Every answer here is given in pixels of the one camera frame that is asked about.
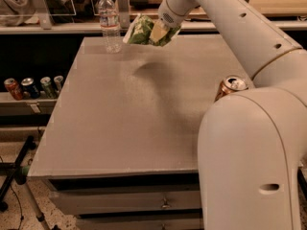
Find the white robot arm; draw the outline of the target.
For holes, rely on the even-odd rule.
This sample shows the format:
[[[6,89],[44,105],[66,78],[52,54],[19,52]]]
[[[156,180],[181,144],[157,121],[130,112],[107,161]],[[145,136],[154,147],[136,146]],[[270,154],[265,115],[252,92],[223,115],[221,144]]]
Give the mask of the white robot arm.
[[[306,153],[306,52],[244,0],[163,0],[170,28],[202,7],[253,81],[201,120],[204,230],[301,230],[297,171]]]

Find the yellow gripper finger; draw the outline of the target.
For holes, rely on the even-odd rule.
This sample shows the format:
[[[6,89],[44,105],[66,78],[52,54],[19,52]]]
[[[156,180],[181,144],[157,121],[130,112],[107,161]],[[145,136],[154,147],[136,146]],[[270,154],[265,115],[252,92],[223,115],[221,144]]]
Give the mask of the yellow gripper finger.
[[[156,20],[150,34],[150,42],[153,44],[165,44],[169,30],[170,28],[162,20]]]

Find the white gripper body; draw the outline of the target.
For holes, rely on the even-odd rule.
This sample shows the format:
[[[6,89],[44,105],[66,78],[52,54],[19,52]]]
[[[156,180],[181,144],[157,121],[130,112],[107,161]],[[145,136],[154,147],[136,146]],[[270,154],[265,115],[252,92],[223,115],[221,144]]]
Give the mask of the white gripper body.
[[[158,9],[158,19],[167,27],[175,28],[198,5],[196,0],[163,0]]]

